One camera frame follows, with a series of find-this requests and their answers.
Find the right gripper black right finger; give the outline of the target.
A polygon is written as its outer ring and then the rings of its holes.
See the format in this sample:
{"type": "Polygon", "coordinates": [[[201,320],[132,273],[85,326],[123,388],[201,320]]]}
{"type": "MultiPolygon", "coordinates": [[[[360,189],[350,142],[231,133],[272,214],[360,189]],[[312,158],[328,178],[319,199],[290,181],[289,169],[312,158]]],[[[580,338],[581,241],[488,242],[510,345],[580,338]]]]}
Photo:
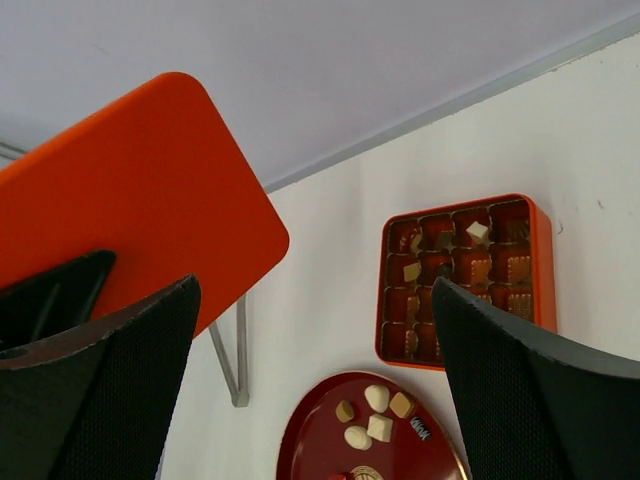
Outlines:
{"type": "Polygon", "coordinates": [[[432,310],[473,478],[638,478],[638,361],[552,333],[444,278],[432,310]]]}

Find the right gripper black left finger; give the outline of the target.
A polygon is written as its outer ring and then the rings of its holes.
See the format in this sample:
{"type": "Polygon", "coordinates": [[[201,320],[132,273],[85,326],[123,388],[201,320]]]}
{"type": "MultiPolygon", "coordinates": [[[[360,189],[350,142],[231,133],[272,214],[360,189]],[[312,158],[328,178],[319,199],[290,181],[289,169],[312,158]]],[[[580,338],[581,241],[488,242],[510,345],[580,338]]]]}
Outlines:
{"type": "Polygon", "coordinates": [[[4,479],[153,479],[199,315],[194,275],[1,353],[4,479]]]}

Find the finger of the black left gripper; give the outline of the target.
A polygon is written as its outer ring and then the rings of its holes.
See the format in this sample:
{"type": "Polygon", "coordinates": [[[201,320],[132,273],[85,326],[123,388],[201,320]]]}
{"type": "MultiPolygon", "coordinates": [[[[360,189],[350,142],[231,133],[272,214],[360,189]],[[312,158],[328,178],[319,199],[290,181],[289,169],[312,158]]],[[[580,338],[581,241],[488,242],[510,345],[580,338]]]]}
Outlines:
{"type": "Polygon", "coordinates": [[[117,260],[95,250],[1,289],[1,348],[9,350],[87,322],[117,260]]]}

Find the orange box lid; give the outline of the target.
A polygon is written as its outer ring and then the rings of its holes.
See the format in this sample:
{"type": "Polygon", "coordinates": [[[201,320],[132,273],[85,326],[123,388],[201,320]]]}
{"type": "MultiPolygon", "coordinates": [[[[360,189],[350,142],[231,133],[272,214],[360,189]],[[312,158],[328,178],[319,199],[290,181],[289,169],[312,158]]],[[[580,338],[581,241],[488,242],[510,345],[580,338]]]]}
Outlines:
{"type": "Polygon", "coordinates": [[[2,284],[110,250],[94,318],[193,274],[204,330],[288,247],[213,101],[185,73],[156,76],[1,172],[2,284]]]}

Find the orange chocolate box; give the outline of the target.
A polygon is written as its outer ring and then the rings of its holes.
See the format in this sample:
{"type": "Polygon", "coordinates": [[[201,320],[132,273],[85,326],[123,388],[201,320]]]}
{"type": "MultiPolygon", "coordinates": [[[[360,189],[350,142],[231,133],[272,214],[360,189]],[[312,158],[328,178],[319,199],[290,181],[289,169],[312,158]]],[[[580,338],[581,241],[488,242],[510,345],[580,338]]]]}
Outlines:
{"type": "Polygon", "coordinates": [[[557,329],[553,228],[522,194],[505,194],[400,214],[382,229],[374,349],[383,362],[440,370],[432,313],[434,282],[446,278],[487,303],[550,331],[557,329]],[[507,224],[528,220],[529,242],[510,242],[507,224]],[[466,229],[490,229],[476,245],[466,229]]]}

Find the white block chocolate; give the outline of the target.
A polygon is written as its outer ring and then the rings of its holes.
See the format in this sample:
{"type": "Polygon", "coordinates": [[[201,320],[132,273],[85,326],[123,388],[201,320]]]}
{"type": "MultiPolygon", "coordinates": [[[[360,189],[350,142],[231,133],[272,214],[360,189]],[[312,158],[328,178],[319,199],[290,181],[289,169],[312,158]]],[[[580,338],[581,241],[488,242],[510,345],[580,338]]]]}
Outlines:
{"type": "Polygon", "coordinates": [[[466,229],[466,233],[476,245],[486,245],[489,243],[490,229],[485,224],[474,221],[466,229]]]}

